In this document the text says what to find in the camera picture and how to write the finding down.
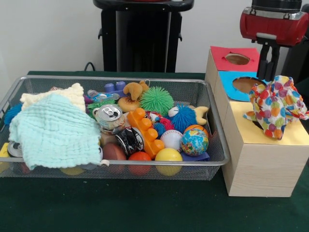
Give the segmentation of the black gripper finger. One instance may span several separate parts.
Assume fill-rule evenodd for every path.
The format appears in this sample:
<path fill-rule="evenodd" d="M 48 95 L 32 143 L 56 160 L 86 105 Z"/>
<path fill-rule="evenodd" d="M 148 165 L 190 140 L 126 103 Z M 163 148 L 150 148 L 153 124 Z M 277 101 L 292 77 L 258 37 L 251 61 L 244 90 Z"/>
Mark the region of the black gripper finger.
<path fill-rule="evenodd" d="M 260 58 L 259 58 L 259 64 L 258 64 L 258 70 L 257 70 L 258 79 L 265 78 L 267 64 L 268 64 L 268 61 L 267 61 L 268 52 L 269 52 L 269 45 L 264 44 L 260 52 Z"/>
<path fill-rule="evenodd" d="M 280 57 L 280 47 L 272 46 L 272 57 L 271 57 L 271 61 L 268 63 L 268 68 L 267 68 L 267 74 L 268 74 L 267 80 L 268 81 L 274 80 L 279 57 Z"/>

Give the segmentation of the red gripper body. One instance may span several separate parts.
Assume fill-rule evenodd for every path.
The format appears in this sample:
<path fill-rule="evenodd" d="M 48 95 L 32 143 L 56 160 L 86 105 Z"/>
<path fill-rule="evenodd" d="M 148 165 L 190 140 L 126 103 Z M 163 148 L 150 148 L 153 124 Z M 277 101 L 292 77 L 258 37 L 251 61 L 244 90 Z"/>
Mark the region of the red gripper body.
<path fill-rule="evenodd" d="M 308 23 L 309 14 L 305 12 L 245 9 L 240 18 L 240 32 L 244 38 L 254 41 L 268 39 L 280 46 L 294 46 L 303 39 Z"/>

